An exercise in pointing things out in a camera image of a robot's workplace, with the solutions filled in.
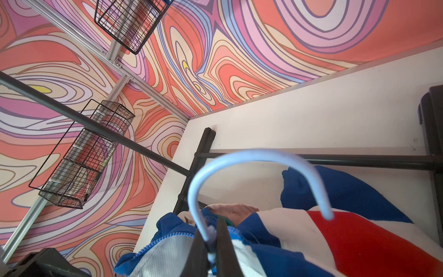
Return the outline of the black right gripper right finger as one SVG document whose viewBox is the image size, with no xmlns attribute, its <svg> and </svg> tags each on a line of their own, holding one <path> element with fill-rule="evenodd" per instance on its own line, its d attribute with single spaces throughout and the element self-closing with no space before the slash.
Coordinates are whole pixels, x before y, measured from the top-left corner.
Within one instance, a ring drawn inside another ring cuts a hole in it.
<svg viewBox="0 0 443 277">
<path fill-rule="evenodd" d="M 216 224 L 216 270 L 218 277 L 243 277 L 235 254 L 226 220 L 218 218 Z"/>
</svg>

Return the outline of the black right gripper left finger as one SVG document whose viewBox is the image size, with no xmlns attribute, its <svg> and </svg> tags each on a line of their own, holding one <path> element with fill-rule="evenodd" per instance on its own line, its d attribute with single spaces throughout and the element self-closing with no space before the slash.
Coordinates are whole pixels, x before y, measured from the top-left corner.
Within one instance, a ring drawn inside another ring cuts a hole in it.
<svg viewBox="0 0 443 277">
<path fill-rule="evenodd" d="M 207 277 L 208 267 L 208 249 L 197 230 L 180 277 Z"/>
</svg>

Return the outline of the pink patterned kids jacket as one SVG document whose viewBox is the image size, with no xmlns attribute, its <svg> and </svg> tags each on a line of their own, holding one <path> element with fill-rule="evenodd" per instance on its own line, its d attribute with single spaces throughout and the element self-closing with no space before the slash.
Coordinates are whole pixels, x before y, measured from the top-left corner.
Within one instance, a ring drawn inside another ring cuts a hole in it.
<svg viewBox="0 0 443 277">
<path fill-rule="evenodd" d="M 237 227 L 247 217 L 260 209 L 246 204 L 211 204 L 201 210 L 208 226 L 216 226 L 219 218 L 222 218 L 227 226 Z"/>
</svg>

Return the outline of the blue red white jacket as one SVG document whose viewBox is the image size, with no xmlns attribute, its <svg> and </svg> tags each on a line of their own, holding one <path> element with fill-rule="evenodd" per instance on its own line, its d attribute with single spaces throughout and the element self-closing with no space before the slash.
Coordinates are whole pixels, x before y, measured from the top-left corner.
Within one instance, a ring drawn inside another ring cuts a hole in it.
<svg viewBox="0 0 443 277">
<path fill-rule="evenodd" d="M 334 211 L 325 220 L 307 180 L 282 173 L 281 207 L 227 226 L 245 277 L 440 277 L 443 250 L 365 182 L 317 166 Z"/>
</svg>

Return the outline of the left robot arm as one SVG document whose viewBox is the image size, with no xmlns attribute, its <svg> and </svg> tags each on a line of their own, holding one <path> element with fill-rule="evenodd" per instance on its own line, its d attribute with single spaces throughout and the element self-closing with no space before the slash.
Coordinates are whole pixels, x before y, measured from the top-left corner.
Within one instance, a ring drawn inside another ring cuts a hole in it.
<svg viewBox="0 0 443 277">
<path fill-rule="evenodd" d="M 90 277 L 71 265 L 55 248 L 44 248 L 25 256 L 3 277 Z"/>
</svg>

